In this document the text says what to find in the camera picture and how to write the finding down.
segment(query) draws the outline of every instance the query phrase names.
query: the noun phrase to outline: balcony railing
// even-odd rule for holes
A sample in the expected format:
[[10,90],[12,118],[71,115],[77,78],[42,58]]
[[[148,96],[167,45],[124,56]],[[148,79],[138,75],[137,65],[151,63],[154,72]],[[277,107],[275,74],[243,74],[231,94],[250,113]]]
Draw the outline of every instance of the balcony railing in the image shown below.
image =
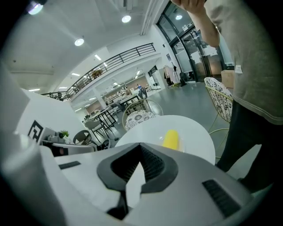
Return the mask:
[[43,96],[47,96],[59,101],[64,101],[64,100],[69,100],[70,96],[66,91],[63,92],[54,92],[54,93],[46,93],[46,94],[42,94]]
[[102,62],[101,64],[95,66],[93,69],[88,71],[84,76],[78,79],[68,90],[68,98],[73,97],[78,93],[82,88],[91,83],[93,80],[102,76],[104,73],[111,71],[112,69],[130,61],[135,58],[141,57],[143,55],[155,52],[153,43],[146,45],[141,45],[136,48],[129,49],[125,52],[122,52],[116,56],[109,58],[108,60]]

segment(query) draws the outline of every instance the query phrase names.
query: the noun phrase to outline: cardboard box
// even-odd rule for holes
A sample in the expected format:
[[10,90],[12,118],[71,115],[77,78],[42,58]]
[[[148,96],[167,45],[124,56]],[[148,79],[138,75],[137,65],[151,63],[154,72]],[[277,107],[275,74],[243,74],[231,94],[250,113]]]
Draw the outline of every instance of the cardboard box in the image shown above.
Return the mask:
[[224,70],[221,72],[222,83],[227,88],[234,88],[234,70]]

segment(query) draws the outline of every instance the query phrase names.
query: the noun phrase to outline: white chair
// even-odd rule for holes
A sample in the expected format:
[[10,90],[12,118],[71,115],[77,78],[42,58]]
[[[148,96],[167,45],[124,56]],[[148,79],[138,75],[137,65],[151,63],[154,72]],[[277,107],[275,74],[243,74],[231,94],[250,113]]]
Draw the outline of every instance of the white chair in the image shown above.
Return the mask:
[[129,131],[131,128],[150,118],[163,115],[163,110],[159,104],[152,100],[138,100],[130,104],[122,117],[124,129]]
[[[210,127],[210,129],[208,130],[209,132],[211,128],[213,127],[218,116],[220,116],[222,119],[230,123],[231,115],[232,115],[232,107],[233,107],[233,97],[232,97],[231,92],[221,82],[219,82],[215,78],[207,77],[204,79],[204,82],[206,85],[205,87],[217,111],[215,120],[212,126]],[[210,132],[209,134],[212,134],[220,130],[226,130],[226,129],[229,130],[229,128],[221,128],[221,129],[216,129]]]

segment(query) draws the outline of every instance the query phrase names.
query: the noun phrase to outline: yellow sponge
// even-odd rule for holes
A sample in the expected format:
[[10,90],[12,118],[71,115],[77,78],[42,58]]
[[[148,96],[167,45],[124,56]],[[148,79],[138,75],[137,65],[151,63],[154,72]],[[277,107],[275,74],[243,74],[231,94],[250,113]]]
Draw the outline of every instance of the yellow sponge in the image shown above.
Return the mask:
[[163,141],[163,146],[176,151],[179,150],[179,134],[176,130],[170,129],[167,131]]

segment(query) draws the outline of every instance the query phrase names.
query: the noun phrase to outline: grey t-shirt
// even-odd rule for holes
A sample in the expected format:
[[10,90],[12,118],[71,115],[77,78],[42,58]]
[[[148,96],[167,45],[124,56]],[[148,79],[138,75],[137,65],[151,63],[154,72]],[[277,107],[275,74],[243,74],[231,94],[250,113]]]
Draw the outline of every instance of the grey t-shirt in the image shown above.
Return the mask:
[[283,68],[264,26],[242,0],[208,0],[205,8],[228,45],[235,69],[241,68],[235,71],[233,99],[282,125]]

